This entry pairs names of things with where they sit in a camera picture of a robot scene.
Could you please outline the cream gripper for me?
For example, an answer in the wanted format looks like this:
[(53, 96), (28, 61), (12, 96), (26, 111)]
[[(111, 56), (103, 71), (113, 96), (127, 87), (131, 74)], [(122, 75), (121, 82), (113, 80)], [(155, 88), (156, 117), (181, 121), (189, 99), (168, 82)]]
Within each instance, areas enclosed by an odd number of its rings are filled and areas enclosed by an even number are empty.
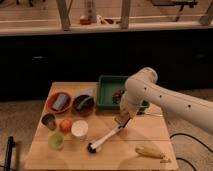
[(126, 98), (126, 95), (121, 97), (120, 115), (122, 117), (129, 117), (130, 119), (133, 119), (136, 115), (136, 106), (129, 102), (129, 100)]

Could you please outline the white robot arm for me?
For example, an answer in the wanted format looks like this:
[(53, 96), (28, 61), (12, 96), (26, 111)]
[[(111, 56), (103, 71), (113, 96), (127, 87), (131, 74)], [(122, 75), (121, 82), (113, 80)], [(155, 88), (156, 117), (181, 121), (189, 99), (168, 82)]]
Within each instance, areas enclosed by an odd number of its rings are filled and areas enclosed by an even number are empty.
[(156, 71), (150, 67), (128, 77), (120, 111), (133, 118), (145, 100), (179, 115), (213, 135), (213, 102), (163, 88), (156, 84), (157, 80)]

